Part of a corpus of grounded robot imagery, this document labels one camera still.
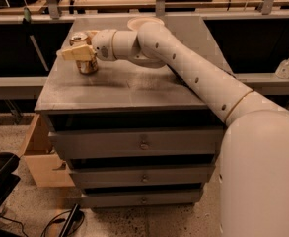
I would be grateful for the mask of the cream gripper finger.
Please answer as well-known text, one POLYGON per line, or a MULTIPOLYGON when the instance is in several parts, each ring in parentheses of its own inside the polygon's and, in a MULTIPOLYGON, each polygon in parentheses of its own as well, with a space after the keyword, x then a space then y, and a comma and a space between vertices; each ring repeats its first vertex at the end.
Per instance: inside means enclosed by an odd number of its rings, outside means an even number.
POLYGON ((64 60, 91 61, 95 57, 93 48, 87 44, 65 47, 56 54, 64 60))
POLYGON ((87 44, 91 44, 92 43, 92 39, 93 37, 98 33, 98 30, 88 30, 85 31, 85 34, 87 35, 87 44))

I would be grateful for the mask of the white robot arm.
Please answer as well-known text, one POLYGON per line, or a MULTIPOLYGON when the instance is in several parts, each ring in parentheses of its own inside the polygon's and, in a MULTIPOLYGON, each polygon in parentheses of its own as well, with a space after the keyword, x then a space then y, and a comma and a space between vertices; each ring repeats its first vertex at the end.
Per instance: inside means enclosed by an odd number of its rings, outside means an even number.
POLYGON ((289 111, 183 45, 164 25, 95 31, 66 60, 170 65, 227 126, 220 155, 221 237, 289 237, 289 111))

